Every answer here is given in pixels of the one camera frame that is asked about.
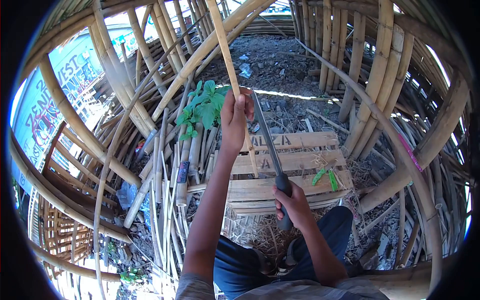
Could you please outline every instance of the green plant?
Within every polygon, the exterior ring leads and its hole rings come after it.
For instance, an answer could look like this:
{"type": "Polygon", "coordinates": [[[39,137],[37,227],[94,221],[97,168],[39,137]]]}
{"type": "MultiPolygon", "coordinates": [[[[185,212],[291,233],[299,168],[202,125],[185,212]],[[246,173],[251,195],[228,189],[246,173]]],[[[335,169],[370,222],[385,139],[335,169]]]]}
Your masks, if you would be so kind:
{"type": "Polygon", "coordinates": [[[144,282],[144,279],[147,277],[146,274],[143,274],[143,275],[139,275],[137,274],[138,272],[138,269],[137,268],[134,268],[132,269],[131,267],[129,267],[127,270],[123,271],[120,273],[120,279],[124,282],[124,283],[142,283],[144,282]]]}
{"type": "Polygon", "coordinates": [[[202,81],[199,81],[197,88],[188,94],[188,96],[194,96],[191,103],[183,109],[183,113],[178,118],[177,126],[187,125],[185,134],[180,136],[180,140],[198,135],[198,132],[193,129],[196,122],[202,121],[205,129],[210,129],[214,122],[220,124],[220,111],[225,95],[231,87],[227,85],[215,88],[215,81],[208,80],[204,84],[203,91],[201,88],[202,81]]]}

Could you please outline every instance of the blue jeans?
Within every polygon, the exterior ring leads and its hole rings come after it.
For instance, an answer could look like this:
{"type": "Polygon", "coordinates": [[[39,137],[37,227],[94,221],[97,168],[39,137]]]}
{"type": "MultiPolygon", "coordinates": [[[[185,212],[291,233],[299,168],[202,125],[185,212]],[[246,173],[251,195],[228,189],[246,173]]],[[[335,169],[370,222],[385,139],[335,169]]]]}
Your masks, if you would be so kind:
{"type": "MultiPolygon", "coordinates": [[[[348,208],[336,206],[317,222],[328,246],[342,262],[347,250],[352,220],[353,215],[348,208]]],[[[278,279],[280,281],[309,279],[318,282],[303,237],[293,244],[293,256],[298,264],[290,273],[279,276],[278,279]]],[[[259,268],[260,261],[255,251],[243,248],[226,237],[220,236],[215,253],[213,280],[229,300],[276,280],[262,274],[259,268]]]]}

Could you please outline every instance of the hand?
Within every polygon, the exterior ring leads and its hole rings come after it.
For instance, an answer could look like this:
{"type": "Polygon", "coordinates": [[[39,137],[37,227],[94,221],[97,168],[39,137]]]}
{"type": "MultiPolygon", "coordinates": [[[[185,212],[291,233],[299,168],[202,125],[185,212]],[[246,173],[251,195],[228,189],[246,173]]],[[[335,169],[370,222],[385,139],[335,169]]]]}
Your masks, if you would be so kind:
{"type": "Polygon", "coordinates": [[[240,88],[240,96],[235,101],[233,90],[225,96],[225,102],[220,112],[222,120],[222,149],[237,156],[245,140],[245,116],[253,121],[253,100],[249,96],[253,91],[240,88]]]}
{"type": "Polygon", "coordinates": [[[315,225],[315,218],[310,211],[307,197],[303,189],[290,181],[292,185],[292,197],[288,197],[279,190],[276,185],[273,186],[273,195],[275,196],[276,217],[283,219],[282,205],[285,206],[288,216],[293,223],[293,226],[303,231],[311,225],[315,225]]]}

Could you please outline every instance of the gray shirt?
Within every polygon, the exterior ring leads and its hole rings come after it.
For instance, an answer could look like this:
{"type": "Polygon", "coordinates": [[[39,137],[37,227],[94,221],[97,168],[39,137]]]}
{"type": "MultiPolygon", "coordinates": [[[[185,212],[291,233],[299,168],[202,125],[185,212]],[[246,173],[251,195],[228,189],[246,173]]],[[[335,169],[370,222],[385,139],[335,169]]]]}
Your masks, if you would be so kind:
{"type": "MultiPolygon", "coordinates": [[[[196,274],[180,277],[176,300],[212,300],[215,299],[213,286],[196,274]]],[[[348,278],[335,288],[322,286],[312,280],[281,281],[252,289],[235,300],[263,299],[311,299],[311,300],[388,300],[368,279],[348,278]]]]}

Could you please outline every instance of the plastic bag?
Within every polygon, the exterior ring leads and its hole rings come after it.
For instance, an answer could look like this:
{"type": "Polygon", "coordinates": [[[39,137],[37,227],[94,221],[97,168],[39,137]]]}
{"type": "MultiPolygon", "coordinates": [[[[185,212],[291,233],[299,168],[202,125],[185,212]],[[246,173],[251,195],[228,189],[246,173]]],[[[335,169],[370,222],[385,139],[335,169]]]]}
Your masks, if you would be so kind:
{"type": "Polygon", "coordinates": [[[252,75],[252,70],[250,69],[250,64],[249,63],[243,63],[240,65],[240,76],[249,79],[250,76],[252,75]]]}
{"type": "Polygon", "coordinates": [[[135,184],[129,185],[126,181],[121,184],[121,188],[116,192],[116,195],[123,210],[127,210],[132,205],[137,192],[135,184]]]}

